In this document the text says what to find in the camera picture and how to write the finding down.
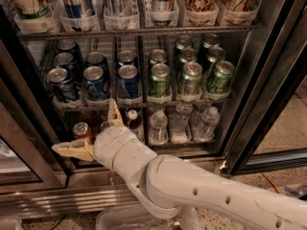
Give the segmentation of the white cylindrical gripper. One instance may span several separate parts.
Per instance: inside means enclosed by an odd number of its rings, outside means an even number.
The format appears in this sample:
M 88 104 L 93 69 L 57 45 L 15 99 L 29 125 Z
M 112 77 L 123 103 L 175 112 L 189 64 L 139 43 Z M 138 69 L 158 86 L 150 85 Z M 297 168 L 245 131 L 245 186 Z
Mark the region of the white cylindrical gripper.
M 111 126 L 96 136 L 94 149 L 88 138 L 82 138 L 55 144 L 52 150 L 61 156 L 82 161 L 91 162 L 96 159 L 106 168 L 117 172 L 124 180 L 141 175 L 156 157 L 156 153 L 123 126 L 121 112 L 114 99 L 109 100 L 107 120 Z

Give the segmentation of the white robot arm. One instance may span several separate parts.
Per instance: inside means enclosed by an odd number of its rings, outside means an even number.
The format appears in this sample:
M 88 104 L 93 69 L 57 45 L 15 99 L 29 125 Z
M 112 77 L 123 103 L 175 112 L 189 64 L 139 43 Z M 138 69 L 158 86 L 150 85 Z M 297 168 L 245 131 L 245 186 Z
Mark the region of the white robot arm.
M 145 209 L 159 219 L 189 205 L 217 212 L 254 230 L 307 230 L 307 202 L 220 177 L 169 154 L 156 154 L 124 126 L 109 102 L 108 126 L 87 138 L 52 146 L 56 153 L 95 160 L 119 174 Z

